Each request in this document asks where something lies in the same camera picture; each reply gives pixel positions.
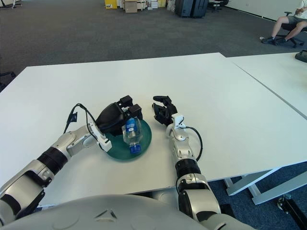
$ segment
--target person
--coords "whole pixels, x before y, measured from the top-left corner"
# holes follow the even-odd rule
[[[296,28],[292,30],[285,38],[276,39],[276,35],[280,31],[283,23],[296,24]],[[263,39],[262,43],[270,43],[274,45],[285,43],[289,39],[298,35],[305,27],[307,27],[307,0],[301,0],[299,7],[295,11],[295,15],[280,17],[273,28],[271,37]]]

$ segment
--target sneaker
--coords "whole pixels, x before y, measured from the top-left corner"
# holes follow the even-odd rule
[[[264,43],[264,44],[268,44],[268,43],[273,44],[274,41],[275,41],[275,38],[268,37],[268,38],[263,39],[261,42]]]
[[[286,42],[287,42],[287,40],[282,37],[282,38],[277,39],[275,41],[275,44],[278,46],[278,45],[280,45],[282,43],[286,43]]]

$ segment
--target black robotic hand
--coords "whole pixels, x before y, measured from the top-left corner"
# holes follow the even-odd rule
[[[168,126],[173,123],[172,115],[177,113],[176,107],[172,104],[169,96],[154,96],[153,100],[163,103],[164,106],[153,103],[154,118],[162,125]]]
[[[143,120],[142,109],[138,104],[133,105],[132,98],[127,95],[106,107],[97,118],[96,124],[102,133],[117,136],[122,134],[121,127],[132,117]]]

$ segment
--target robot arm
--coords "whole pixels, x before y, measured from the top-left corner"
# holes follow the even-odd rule
[[[102,133],[120,134],[122,124],[131,117],[142,119],[141,108],[126,96],[110,104],[96,121],[64,133],[49,149],[0,188],[0,227],[33,212],[55,175],[70,158],[97,143],[109,151],[111,142]]]
[[[252,227],[231,216],[221,214],[218,201],[197,165],[202,147],[199,156],[195,158],[189,145],[189,135],[185,128],[191,127],[185,126],[184,116],[177,112],[168,96],[155,96],[153,99],[162,102],[165,106],[153,103],[155,119],[167,126],[166,135],[170,139],[177,172],[176,189],[179,210],[207,229],[252,230]]]

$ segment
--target silver arm segment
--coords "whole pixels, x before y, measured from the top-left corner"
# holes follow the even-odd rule
[[[177,172],[179,210],[207,229],[252,230],[240,221],[221,214],[221,209],[206,178],[201,174],[195,155],[189,145],[189,135],[184,128],[183,115],[172,115],[173,123],[167,126],[173,159]]]
[[[90,122],[88,127],[63,134],[37,160],[4,184],[0,188],[0,227],[31,213],[44,197],[44,187],[59,170],[73,155],[95,143],[105,151],[112,148],[111,142]]]

